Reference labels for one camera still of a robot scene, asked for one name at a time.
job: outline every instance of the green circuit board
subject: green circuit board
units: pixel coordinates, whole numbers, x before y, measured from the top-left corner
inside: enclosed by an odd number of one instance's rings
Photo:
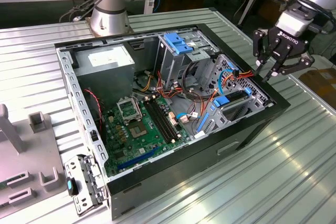
[[[170,112],[164,98],[157,98],[156,102],[161,108],[165,109],[165,112]],[[186,131],[179,125],[173,128],[181,137],[175,143],[167,144],[146,110],[143,101],[139,101],[138,105],[142,114],[142,120],[130,122],[128,125],[124,124],[117,106],[103,113],[106,122],[105,148],[109,155],[109,159],[105,162],[104,166],[108,176],[113,176],[132,168],[135,164],[124,169],[118,169],[118,165],[124,164],[134,158],[154,153],[149,157],[153,158],[190,141]],[[148,158],[143,159],[136,164],[147,160]]]

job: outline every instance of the gray fixture block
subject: gray fixture block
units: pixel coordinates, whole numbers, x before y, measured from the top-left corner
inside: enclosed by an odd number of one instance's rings
[[[12,206],[18,206],[28,200],[35,198],[35,195],[36,194],[34,190],[28,187],[22,191],[18,191],[14,194],[9,195],[8,196],[9,204]]]
[[[45,191],[51,191],[58,188],[63,182],[59,179],[56,167],[52,168],[54,178],[48,181],[48,178],[43,173],[39,172],[40,184],[44,187]]]
[[[28,115],[29,125],[34,133],[38,133],[47,129],[46,121],[42,112],[37,112]]]
[[[8,120],[8,109],[4,104],[0,104],[0,130],[2,130],[2,134],[0,134],[0,142],[9,140],[18,154],[25,150],[22,139]]]
[[[7,186],[10,188],[14,188],[20,185],[27,183],[30,179],[32,179],[30,173],[26,170],[22,173],[16,174],[10,178],[7,178]]]
[[[0,107],[4,122],[8,112]],[[7,136],[0,140],[0,219],[66,190],[50,116],[37,112],[29,119],[7,123],[25,151],[18,154]]]

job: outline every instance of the ram slot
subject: ram slot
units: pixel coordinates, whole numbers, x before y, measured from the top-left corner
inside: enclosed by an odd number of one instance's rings
[[[167,144],[171,143],[172,140],[177,140],[177,134],[172,128],[170,122],[164,116],[157,102],[149,101],[144,104],[149,115],[151,116],[154,124],[159,129],[161,135],[163,136]]]

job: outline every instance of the robotiq logo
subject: robotiq logo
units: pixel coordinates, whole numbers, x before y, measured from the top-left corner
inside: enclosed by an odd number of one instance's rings
[[[284,34],[282,31],[278,33],[278,36],[283,36],[284,38],[288,39],[289,41],[292,41],[296,45],[299,43],[296,39],[293,39],[292,37],[289,37],[287,34]]]

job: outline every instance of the expansion slot bracket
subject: expansion slot bracket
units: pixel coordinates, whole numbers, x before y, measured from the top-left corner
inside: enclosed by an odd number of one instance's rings
[[[76,212],[82,216],[107,199],[105,183],[94,157],[77,155],[65,163],[67,187]]]

